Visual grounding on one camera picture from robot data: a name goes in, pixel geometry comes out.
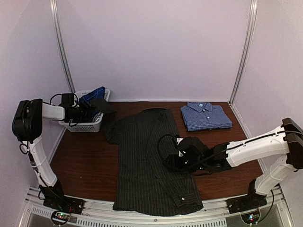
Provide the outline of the black pinstriped long sleeve shirt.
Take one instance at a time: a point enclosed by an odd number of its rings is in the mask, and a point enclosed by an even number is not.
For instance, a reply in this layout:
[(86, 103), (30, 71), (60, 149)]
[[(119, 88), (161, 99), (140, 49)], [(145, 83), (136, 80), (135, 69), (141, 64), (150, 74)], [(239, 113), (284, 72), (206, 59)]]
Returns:
[(170, 172), (157, 151), (174, 151), (169, 135), (178, 134), (170, 109), (152, 108), (116, 118), (116, 110), (103, 99), (93, 100), (104, 114), (102, 131), (108, 143), (119, 146), (118, 183), (113, 210), (152, 216), (175, 216), (203, 208), (194, 177)]

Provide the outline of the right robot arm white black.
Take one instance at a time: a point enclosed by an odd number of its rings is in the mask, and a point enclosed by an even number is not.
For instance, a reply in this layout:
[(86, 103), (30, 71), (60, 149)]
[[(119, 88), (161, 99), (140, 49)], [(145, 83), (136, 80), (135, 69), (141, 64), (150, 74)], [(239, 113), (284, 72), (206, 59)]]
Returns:
[(168, 155), (162, 163), (172, 172), (203, 170), (214, 174), (278, 155), (278, 160), (263, 175), (250, 182), (248, 194), (242, 197), (243, 205), (249, 209), (261, 203), (288, 174), (303, 167), (303, 130), (291, 118), (284, 118), (281, 126), (268, 133), (213, 148), (208, 148), (197, 137), (171, 138), (178, 154)]

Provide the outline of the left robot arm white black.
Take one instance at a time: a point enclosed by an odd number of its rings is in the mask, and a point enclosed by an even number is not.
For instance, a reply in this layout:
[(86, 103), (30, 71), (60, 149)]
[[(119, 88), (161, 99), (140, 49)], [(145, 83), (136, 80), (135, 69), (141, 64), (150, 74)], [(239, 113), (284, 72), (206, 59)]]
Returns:
[(82, 119), (88, 111), (88, 105), (67, 100), (62, 100), (59, 106), (47, 104), (42, 99), (22, 100), (13, 119), (12, 132), (20, 142), (19, 149), (28, 156), (45, 199), (58, 210), (68, 206), (68, 199), (44, 152), (41, 137), (43, 119), (68, 122)]

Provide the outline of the white plastic laundry basket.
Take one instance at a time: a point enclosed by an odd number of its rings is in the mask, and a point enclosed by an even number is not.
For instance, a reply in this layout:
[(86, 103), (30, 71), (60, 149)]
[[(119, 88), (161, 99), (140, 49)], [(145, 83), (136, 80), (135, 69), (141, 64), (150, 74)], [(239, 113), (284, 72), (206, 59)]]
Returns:
[[(92, 90), (78, 91), (75, 92), (75, 96), (80, 99), (82, 96), (87, 95), (90, 92), (92, 92)], [(106, 101), (109, 100), (110, 94), (111, 90), (105, 88), (104, 99)], [(70, 132), (99, 132), (103, 116), (104, 114), (102, 112), (98, 112), (97, 116), (93, 118), (93, 122), (72, 123), (71, 126), (68, 122), (65, 123), (64, 121), (59, 121), (58, 123), (68, 129)]]

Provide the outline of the dark blue plaid shirt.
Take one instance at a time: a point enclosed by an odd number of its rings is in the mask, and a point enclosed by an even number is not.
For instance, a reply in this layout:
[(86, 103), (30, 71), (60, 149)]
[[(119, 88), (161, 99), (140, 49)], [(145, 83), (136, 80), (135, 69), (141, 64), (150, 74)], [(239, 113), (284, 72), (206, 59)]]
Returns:
[(99, 87), (79, 99), (79, 105), (87, 108), (82, 118), (83, 122), (93, 122), (95, 116), (101, 113), (101, 111), (95, 107), (93, 100), (104, 99), (105, 90), (105, 87)]

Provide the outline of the light blue checked folded shirt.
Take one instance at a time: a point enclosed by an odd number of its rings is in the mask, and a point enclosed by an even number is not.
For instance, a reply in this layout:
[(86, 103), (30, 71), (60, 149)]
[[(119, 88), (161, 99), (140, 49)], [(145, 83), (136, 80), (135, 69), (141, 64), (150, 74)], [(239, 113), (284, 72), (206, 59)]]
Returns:
[(219, 105), (212, 105), (209, 102), (188, 102), (180, 110), (188, 131), (229, 129), (232, 127), (232, 121)]

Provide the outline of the right round controller board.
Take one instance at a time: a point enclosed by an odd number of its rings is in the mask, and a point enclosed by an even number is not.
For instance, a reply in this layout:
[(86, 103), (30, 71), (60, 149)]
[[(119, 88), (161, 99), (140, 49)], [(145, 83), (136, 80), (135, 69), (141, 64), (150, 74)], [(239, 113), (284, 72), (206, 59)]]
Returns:
[(260, 211), (252, 211), (241, 214), (242, 221), (247, 225), (254, 225), (260, 220)]

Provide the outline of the round controller board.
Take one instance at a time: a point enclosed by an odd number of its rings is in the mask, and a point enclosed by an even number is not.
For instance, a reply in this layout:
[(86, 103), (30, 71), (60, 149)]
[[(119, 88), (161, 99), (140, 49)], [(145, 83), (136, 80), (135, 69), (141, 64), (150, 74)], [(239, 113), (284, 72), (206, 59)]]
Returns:
[(64, 213), (60, 210), (55, 210), (51, 214), (51, 221), (55, 225), (65, 225), (70, 220), (71, 215), (69, 213)]
[(247, 225), (254, 225), (260, 220), (260, 211), (252, 211), (241, 214), (242, 221)]

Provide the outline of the left round controller board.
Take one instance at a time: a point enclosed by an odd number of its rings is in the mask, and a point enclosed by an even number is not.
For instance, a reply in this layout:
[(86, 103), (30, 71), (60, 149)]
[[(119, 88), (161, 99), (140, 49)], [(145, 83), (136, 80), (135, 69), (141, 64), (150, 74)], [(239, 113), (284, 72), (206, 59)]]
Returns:
[(70, 220), (71, 215), (69, 213), (64, 213), (60, 210), (55, 210), (51, 214), (51, 221), (55, 225), (65, 225)]

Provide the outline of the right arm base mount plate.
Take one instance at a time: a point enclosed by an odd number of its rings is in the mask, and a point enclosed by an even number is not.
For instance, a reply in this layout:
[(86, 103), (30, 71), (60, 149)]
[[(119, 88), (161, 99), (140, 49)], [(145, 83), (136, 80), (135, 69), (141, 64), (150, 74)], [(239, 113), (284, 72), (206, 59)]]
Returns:
[(266, 196), (240, 196), (226, 201), (230, 214), (257, 209), (267, 205)]

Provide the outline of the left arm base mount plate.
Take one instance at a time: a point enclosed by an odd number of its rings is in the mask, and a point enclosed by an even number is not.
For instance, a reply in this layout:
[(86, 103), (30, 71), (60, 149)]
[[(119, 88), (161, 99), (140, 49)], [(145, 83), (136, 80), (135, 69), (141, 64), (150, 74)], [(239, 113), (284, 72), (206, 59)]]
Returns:
[(63, 199), (50, 198), (45, 199), (43, 205), (54, 210), (63, 211), (65, 213), (82, 214), (84, 200), (64, 197)]

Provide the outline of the aluminium front rail base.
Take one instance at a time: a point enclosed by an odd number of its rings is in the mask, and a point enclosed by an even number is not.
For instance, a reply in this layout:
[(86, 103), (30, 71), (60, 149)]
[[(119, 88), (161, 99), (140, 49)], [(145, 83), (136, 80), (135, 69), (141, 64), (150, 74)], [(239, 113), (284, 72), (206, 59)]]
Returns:
[(143, 201), (139, 192), (117, 201), (90, 200), (64, 196), (50, 202), (39, 188), (26, 196), (20, 227), (291, 227), (293, 220), (281, 188), (265, 196), (240, 196), (201, 200), (181, 194), (167, 204), (155, 198)]

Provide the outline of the left aluminium frame post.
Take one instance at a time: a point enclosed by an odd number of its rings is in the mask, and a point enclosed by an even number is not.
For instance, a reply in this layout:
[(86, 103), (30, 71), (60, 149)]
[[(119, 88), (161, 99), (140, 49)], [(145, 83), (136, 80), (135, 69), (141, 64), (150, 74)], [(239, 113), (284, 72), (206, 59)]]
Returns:
[(59, 51), (59, 56), (60, 56), (62, 67), (63, 67), (63, 72), (64, 72), (70, 92), (75, 93), (76, 90), (75, 90), (75, 86), (74, 86), (74, 83), (73, 83), (73, 80), (71, 77), (68, 59), (67, 59), (67, 55), (66, 55), (66, 51), (65, 51), (65, 47), (64, 47), (59, 13), (58, 13), (58, 6), (57, 6), (56, 0), (50, 0), (50, 9), (51, 9), (51, 14), (52, 14), (52, 18), (53, 18), (54, 32), (55, 32), (55, 36), (56, 36), (56, 40), (57, 40), (58, 51)]

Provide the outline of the aluminium frame post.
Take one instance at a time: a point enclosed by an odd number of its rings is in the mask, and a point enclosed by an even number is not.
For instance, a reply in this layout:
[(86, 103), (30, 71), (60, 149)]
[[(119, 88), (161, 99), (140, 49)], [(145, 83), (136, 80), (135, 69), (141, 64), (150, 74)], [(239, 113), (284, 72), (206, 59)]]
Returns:
[(70, 92), (75, 93), (76, 90), (75, 90), (75, 86), (74, 86), (74, 83), (73, 83), (73, 80), (71, 77), (68, 59), (67, 59), (67, 55), (66, 55), (66, 51), (65, 51), (65, 47), (64, 47), (59, 13), (58, 13), (58, 6), (57, 6), (56, 0), (50, 0), (50, 9), (51, 9), (51, 14), (52, 14), (52, 18), (53, 18), (54, 32), (55, 32), (55, 36), (56, 36), (56, 40), (57, 40), (58, 51), (59, 51), (59, 56), (60, 56), (62, 67), (63, 67), (63, 72), (64, 72)]
[(245, 66), (247, 63), (249, 50), (250, 50), (250, 46), (251, 46), (253, 35), (254, 35), (255, 24), (256, 24), (256, 20), (257, 20), (257, 13), (258, 13), (258, 1), (251, 0), (246, 35), (245, 35), (244, 45), (243, 45), (243, 49), (242, 49), (240, 64), (239, 64), (239, 68), (237, 71), (236, 80), (235, 80), (235, 83), (233, 86), (232, 94), (231, 94), (231, 97), (229, 100), (230, 106), (233, 105), (233, 103), (236, 99), (236, 95), (237, 95), (239, 87), (240, 87), (241, 79), (242, 79), (242, 76), (245, 71)]

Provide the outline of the right aluminium frame post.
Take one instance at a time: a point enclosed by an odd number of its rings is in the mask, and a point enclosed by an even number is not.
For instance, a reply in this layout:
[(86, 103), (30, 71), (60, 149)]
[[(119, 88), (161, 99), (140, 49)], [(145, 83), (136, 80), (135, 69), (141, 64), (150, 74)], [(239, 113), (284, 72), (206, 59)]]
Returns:
[(244, 45), (243, 45), (243, 49), (242, 49), (240, 64), (239, 64), (239, 68), (237, 71), (236, 80), (235, 80), (235, 83), (233, 86), (232, 94), (231, 94), (231, 97), (229, 100), (230, 106), (233, 105), (233, 103), (236, 99), (236, 95), (237, 95), (239, 87), (240, 87), (241, 79), (242, 79), (242, 76), (245, 71), (245, 66), (247, 63), (249, 50), (250, 50), (250, 46), (251, 46), (253, 35), (254, 35), (255, 24), (256, 24), (256, 20), (257, 20), (257, 13), (258, 13), (258, 1), (251, 0), (246, 35), (245, 35)]

